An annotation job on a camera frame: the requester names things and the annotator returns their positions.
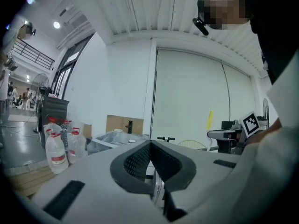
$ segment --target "yellow handle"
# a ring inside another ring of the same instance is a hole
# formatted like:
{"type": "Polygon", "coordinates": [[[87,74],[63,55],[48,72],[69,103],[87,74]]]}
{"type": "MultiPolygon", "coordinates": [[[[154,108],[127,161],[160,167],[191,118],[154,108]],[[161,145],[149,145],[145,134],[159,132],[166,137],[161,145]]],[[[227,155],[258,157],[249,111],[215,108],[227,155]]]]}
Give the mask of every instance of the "yellow handle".
{"type": "Polygon", "coordinates": [[[210,130],[213,121],[213,110],[210,111],[209,118],[207,120],[206,130],[210,130]]]}

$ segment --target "railing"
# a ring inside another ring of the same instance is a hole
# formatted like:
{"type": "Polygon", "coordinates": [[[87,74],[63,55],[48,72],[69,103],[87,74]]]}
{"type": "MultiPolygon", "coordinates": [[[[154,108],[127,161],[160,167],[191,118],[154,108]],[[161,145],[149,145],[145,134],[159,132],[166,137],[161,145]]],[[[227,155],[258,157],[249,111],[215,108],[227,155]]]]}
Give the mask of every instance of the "railing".
{"type": "Polygon", "coordinates": [[[21,39],[16,40],[13,46],[13,50],[16,53],[26,57],[27,59],[35,62],[38,65],[43,66],[48,70],[50,69],[51,65],[55,62],[53,59],[46,56],[44,53],[38,51],[37,49],[30,46],[21,39]]]}

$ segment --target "black faucet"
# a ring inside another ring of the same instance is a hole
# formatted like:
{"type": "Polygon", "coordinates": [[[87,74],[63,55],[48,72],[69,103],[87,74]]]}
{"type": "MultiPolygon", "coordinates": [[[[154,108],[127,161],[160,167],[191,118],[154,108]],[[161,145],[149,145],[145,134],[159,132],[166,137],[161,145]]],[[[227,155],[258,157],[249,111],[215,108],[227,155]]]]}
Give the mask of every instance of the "black faucet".
{"type": "Polygon", "coordinates": [[[133,121],[129,120],[129,124],[126,126],[128,128],[128,133],[132,133],[133,121]]]}

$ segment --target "window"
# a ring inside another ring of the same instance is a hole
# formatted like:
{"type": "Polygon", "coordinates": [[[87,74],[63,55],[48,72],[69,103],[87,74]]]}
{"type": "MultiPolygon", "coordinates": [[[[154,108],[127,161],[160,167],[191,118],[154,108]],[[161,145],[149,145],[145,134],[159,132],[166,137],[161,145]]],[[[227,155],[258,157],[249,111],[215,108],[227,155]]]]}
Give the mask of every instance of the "window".
{"type": "Polygon", "coordinates": [[[93,34],[83,39],[72,48],[69,48],[61,60],[52,83],[53,94],[59,99],[64,98],[65,89],[71,76],[71,72],[73,71],[82,50],[92,36],[93,34]]]}

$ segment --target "hand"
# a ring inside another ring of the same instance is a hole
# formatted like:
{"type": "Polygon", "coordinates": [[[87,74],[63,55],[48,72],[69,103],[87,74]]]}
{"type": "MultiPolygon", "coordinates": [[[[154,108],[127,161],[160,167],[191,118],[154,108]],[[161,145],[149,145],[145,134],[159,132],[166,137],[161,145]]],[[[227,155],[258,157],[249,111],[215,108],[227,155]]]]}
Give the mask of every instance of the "hand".
{"type": "Polygon", "coordinates": [[[247,139],[245,144],[248,145],[248,144],[253,144],[253,143],[259,143],[266,136],[266,134],[267,133],[263,132],[263,131],[260,133],[253,134],[247,139]]]}

